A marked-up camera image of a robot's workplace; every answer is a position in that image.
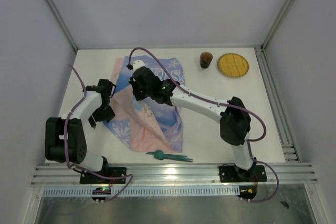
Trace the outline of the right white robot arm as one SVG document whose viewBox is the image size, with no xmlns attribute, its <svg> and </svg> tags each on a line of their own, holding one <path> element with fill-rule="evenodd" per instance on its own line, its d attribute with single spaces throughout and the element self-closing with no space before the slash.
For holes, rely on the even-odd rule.
<svg viewBox="0 0 336 224">
<path fill-rule="evenodd" d="M 237 178 L 248 180 L 255 175 L 256 162 L 247 143 L 251 118 L 241 99 L 232 97 L 221 105 L 214 98 L 193 94 L 171 79 L 160 80 L 142 60 L 128 64 L 127 68 L 133 71 L 129 84 L 136 100 L 150 98 L 158 104 L 186 108 L 214 120 L 219 124 L 222 140 L 232 146 Z"/>
</svg>

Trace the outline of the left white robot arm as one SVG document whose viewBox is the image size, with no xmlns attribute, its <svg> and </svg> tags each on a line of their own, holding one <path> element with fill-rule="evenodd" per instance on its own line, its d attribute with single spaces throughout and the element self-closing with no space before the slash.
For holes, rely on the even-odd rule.
<svg viewBox="0 0 336 224">
<path fill-rule="evenodd" d="M 115 117 L 110 106 L 115 87 L 111 81 L 100 79 L 96 86 L 86 87 L 83 98 L 69 112 L 46 121 L 46 160 L 91 171 L 92 178 L 99 183 L 109 179 L 108 161 L 88 150 L 83 126 L 88 122 L 95 128 L 98 122 L 110 122 Z"/>
</svg>

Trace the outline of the blue pink Elsa cloth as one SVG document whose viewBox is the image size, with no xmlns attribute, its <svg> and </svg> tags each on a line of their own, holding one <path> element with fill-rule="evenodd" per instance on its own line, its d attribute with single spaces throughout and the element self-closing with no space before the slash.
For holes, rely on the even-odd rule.
<svg viewBox="0 0 336 224">
<path fill-rule="evenodd" d="M 129 84 L 132 72 L 127 69 L 127 63 L 127 57 L 117 58 L 114 63 L 110 80 L 116 87 L 110 106 L 115 116 L 104 125 L 132 151 L 182 152 L 181 110 L 150 98 L 136 100 Z"/>
</svg>

